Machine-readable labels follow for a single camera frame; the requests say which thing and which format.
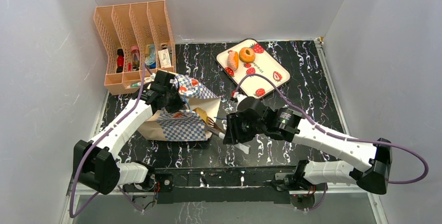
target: white tray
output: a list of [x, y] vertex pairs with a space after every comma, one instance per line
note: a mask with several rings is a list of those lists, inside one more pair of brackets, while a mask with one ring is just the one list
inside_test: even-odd
[[[258, 42], [254, 39], [246, 39], [233, 46], [232, 48], [219, 53], [216, 56], [216, 61], [222, 66], [225, 71], [225, 69], [228, 67], [227, 57], [230, 50], [236, 51], [239, 54], [239, 51], [242, 48], [250, 47], [254, 44], [258, 44]], [[243, 61], [239, 60], [239, 67], [236, 71], [234, 71], [234, 76], [230, 76], [228, 72], [225, 71], [236, 84], [238, 84], [241, 79], [247, 75], [246, 72], [249, 68], [246, 68], [244, 64], [245, 63]], [[279, 64], [275, 59], [273, 59], [273, 57], [269, 55], [269, 53], [267, 53], [267, 51], [265, 50], [263, 53], [260, 54], [255, 53], [255, 61], [250, 63], [250, 65], [251, 68], [255, 69], [255, 73], [262, 74], [263, 76], [269, 78], [277, 87], [280, 87], [290, 80], [289, 72], [284, 69], [281, 64]], [[270, 85], [261, 77], [249, 77], [245, 79], [244, 82], [241, 84], [241, 89], [245, 92], [247, 96], [253, 96], [255, 98], [261, 98], [274, 90], [272, 85]], [[258, 89], [264, 89], [264, 94], [257, 95], [256, 92]]]

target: paper bag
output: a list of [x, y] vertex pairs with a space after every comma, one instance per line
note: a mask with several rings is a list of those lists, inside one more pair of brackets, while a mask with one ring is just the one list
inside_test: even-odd
[[174, 81], [179, 86], [181, 99], [190, 109], [170, 114], [165, 109], [158, 110], [139, 128], [144, 138], [158, 141], [191, 142], [206, 141], [212, 133], [205, 131], [201, 117], [193, 112], [195, 108], [206, 111], [215, 119], [218, 114], [220, 97], [206, 88], [201, 82], [188, 76], [177, 74]]

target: small bottle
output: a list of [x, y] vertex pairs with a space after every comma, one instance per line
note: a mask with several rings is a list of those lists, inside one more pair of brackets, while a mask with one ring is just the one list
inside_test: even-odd
[[121, 48], [117, 50], [117, 73], [123, 72], [124, 66], [124, 52]]
[[155, 54], [155, 45], [154, 44], [148, 44], [147, 49], [149, 50], [149, 53], [146, 53], [145, 57], [145, 63], [150, 69], [156, 68], [156, 54]]
[[132, 52], [132, 69], [138, 70], [140, 68], [140, 49], [134, 45], [131, 49]]

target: toy donut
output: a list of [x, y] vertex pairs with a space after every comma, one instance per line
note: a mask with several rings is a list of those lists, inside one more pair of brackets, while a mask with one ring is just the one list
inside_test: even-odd
[[236, 71], [239, 66], [238, 52], [229, 51], [229, 56], [227, 57], [227, 66], [233, 71]]
[[251, 48], [242, 48], [239, 51], [239, 59], [245, 63], [251, 63], [255, 61], [255, 51]]

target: strawberry print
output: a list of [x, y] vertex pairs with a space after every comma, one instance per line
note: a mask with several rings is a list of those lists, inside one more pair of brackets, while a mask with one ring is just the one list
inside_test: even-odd
[[231, 68], [227, 67], [225, 70], [229, 74], [229, 76], [231, 76], [231, 77], [235, 76], [235, 73]]
[[282, 78], [283, 77], [281, 76], [280, 73], [278, 73], [276, 71], [273, 72], [273, 79], [275, 79], [275, 81], [280, 82]]
[[176, 114], [174, 114], [174, 116], [172, 116], [172, 118], [181, 118], [184, 114], [181, 112], [178, 112]]
[[245, 72], [246, 74], [255, 74], [255, 68], [250, 68], [250, 69], [248, 69], [246, 72]]
[[261, 53], [264, 53], [264, 49], [261, 47], [261, 45], [259, 45], [259, 44], [253, 44], [252, 46], [250, 46], [252, 49], [253, 49], [253, 51], [255, 51], [255, 53], [257, 53], [257, 54], [261, 54]]
[[264, 94], [265, 94], [264, 89], [257, 89], [257, 91], [255, 92], [255, 96], [263, 96]]
[[184, 93], [186, 91], [187, 91], [187, 89], [183, 86], [181, 86], [180, 89], [178, 90], [179, 93]]
[[192, 79], [192, 86], [197, 86], [198, 85], [198, 81], [197, 80], [195, 80], [195, 79]]

